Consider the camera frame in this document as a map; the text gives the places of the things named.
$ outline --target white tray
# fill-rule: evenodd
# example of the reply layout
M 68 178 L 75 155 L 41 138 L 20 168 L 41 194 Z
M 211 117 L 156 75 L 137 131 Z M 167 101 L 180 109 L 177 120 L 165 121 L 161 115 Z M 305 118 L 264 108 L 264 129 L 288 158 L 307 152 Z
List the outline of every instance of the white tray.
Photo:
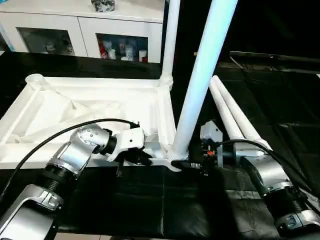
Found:
M 176 133 L 170 90 L 146 79 L 71 78 L 29 75 L 27 85 L 0 120 L 0 169 L 13 169 L 37 144 L 52 134 L 100 118 L 140 123 L 147 138 L 145 151 L 155 165 L 170 167 L 167 150 Z M 128 124 L 98 123 L 114 133 Z M 36 152 L 23 168 L 43 168 L 72 131 Z M 89 167 L 109 166 L 94 154 Z

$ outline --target black cable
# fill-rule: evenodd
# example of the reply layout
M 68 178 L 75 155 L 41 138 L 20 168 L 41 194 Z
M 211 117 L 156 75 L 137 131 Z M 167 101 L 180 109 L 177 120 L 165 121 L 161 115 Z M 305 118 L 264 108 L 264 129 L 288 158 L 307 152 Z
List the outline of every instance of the black cable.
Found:
M 294 171 L 294 173 L 299 176 L 299 178 L 307 185 L 307 187 L 309 189 L 311 189 L 311 192 L 307 191 L 307 190 L 305 190 L 305 191 L 306 192 L 310 192 L 310 194 L 312 194 L 312 195 L 316 196 L 317 198 L 319 198 L 317 195 L 314 194 L 315 191 L 312 190 L 312 187 L 311 187 L 312 184 L 289 161 L 287 161 L 280 154 L 274 152 L 273 150 L 268 149 L 267 147 L 265 147 L 264 145 L 262 145 L 259 142 L 255 142 L 255 141 L 251 141 L 251 140 L 247 140 L 247 139 L 232 139 L 232 140 L 226 140 L 226 141 L 217 142 L 216 143 L 216 147 L 219 147 L 221 145 L 235 144 L 235 143 L 247 143 L 247 144 L 251 144 L 251 145 L 254 145 L 254 146 L 262 149 L 267 154 L 269 154 L 275 161 L 277 161 L 281 166 L 287 166 L 292 171 Z
M 124 123 L 124 124 L 130 124 L 130 127 L 133 128 L 138 128 L 139 125 L 132 122 L 132 121 L 127 121 L 127 120 L 123 120 L 123 119 L 117 119 L 117 118 L 102 118 L 102 119 L 96 119 L 96 120 L 91 120 L 91 121 L 86 121 L 86 122 L 82 122 L 79 123 L 77 125 L 74 126 L 70 126 L 66 129 L 63 129 L 57 133 L 55 133 L 54 135 L 48 137 L 46 140 L 44 140 L 43 142 L 41 142 L 39 145 L 37 145 L 34 149 L 32 149 L 19 163 L 18 165 L 15 167 L 12 175 L 10 176 L 8 182 L 6 183 L 5 187 L 2 190 L 2 193 L 0 195 L 0 203 L 3 201 L 3 198 L 12 182 L 12 180 L 14 179 L 14 177 L 17 175 L 18 170 L 22 167 L 22 165 L 36 152 L 38 151 L 41 147 L 43 147 L 45 144 L 47 144 L 48 142 L 50 142 L 51 140 L 55 139 L 56 137 L 69 132 L 71 130 L 83 127 L 85 125 L 88 124 L 95 124 L 95 123 L 101 123 L 101 122 L 119 122 L 119 123 Z

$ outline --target black tablecloth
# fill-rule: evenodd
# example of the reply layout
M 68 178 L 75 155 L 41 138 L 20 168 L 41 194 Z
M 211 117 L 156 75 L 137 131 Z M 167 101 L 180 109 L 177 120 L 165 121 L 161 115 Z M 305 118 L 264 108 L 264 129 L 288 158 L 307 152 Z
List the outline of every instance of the black tablecloth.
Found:
M 159 64 L 6 52 L 0 57 L 0 113 L 3 115 L 32 73 L 48 77 L 157 79 Z M 188 87 L 192 62 L 174 67 L 171 101 L 176 124 Z M 215 72 L 261 136 L 308 176 L 315 186 L 320 176 L 320 110 L 316 75 L 218 68 Z M 226 133 L 208 92 L 199 126 L 214 120 Z M 241 170 L 217 169 L 211 178 L 193 171 L 171 172 L 165 167 L 127 167 L 123 177 L 115 169 L 87 168 L 59 214 L 59 231 L 82 234 L 185 238 L 249 239 L 277 237 L 273 219 Z M 0 171 L 0 188 L 11 170 Z M 7 195 L 9 204 L 33 181 L 37 169 L 23 169 Z

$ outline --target white pipe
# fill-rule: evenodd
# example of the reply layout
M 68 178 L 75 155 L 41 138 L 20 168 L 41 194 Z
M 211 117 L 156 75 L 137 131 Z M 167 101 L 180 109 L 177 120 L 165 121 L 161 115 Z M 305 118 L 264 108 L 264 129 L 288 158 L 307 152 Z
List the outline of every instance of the white pipe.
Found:
M 188 158 L 188 146 L 234 15 L 237 1 L 212 0 L 211 2 L 174 141 L 168 151 L 169 160 L 184 160 Z
M 209 88 L 229 138 L 244 139 L 244 136 L 240 128 L 238 127 L 234 117 L 232 116 L 224 98 L 219 92 L 214 81 L 210 82 Z
M 239 107 L 237 102 L 234 100 L 234 98 L 231 96 L 229 91 L 226 89 L 224 84 L 221 82 L 219 77 L 214 76 L 211 81 L 214 82 L 219 92 L 221 93 L 225 103 L 227 104 L 228 108 L 232 113 L 234 120 L 238 124 L 245 138 L 251 141 L 259 142 L 271 150 L 271 147 L 268 144 L 268 142 L 261 138 L 257 130 L 251 124 L 247 116 L 241 110 L 241 108 Z
M 180 0 L 170 0 L 160 85 L 172 86 L 173 84 L 172 69 L 175 58 L 179 11 Z

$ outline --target white cabinet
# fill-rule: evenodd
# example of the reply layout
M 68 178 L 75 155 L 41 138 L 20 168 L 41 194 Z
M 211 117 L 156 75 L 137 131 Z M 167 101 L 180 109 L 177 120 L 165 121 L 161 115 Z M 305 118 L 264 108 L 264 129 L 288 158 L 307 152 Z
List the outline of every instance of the white cabinet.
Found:
M 16 52 L 87 56 L 75 16 L 0 12 L 0 23 Z
M 101 43 L 112 45 L 116 59 L 126 56 L 126 46 L 133 47 L 133 60 L 139 61 L 139 51 L 147 52 L 149 63 L 160 63 L 162 24 L 142 21 L 126 21 L 79 17 L 79 23 L 88 57 L 101 58 Z
M 125 60 L 128 46 L 134 61 L 141 51 L 144 62 L 160 63 L 164 8 L 165 0 L 116 0 L 111 12 L 96 12 L 91 0 L 9 0 L 0 4 L 0 32 L 16 52 L 100 58 L 110 51 Z

